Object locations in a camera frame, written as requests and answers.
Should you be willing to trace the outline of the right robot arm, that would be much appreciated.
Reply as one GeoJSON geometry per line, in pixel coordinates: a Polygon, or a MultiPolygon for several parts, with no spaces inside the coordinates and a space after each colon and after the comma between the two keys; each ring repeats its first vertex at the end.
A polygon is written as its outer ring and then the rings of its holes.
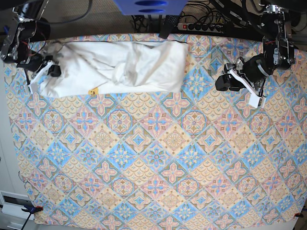
{"type": "Polygon", "coordinates": [[[31,42],[44,41],[50,37],[51,29],[42,14],[48,4],[47,0],[2,0],[0,9],[12,9],[13,17],[10,27],[5,27],[6,37],[0,43],[0,58],[4,63],[16,64],[18,68],[33,73],[47,71],[52,77],[61,75],[60,66],[52,56],[40,54],[41,49],[33,51],[31,42]]]}

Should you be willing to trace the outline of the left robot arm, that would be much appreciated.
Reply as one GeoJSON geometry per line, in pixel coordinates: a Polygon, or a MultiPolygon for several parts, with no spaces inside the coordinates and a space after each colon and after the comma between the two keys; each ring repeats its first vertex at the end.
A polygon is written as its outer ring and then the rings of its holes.
{"type": "Polygon", "coordinates": [[[287,9],[273,3],[265,3],[258,24],[254,23],[242,1],[242,10],[250,25],[263,35],[263,52],[248,61],[242,57],[237,63],[224,65],[223,74],[215,82],[217,91],[238,92],[243,88],[261,97],[265,81],[275,70],[288,70],[294,63],[294,45],[290,43],[292,29],[287,9]]]}

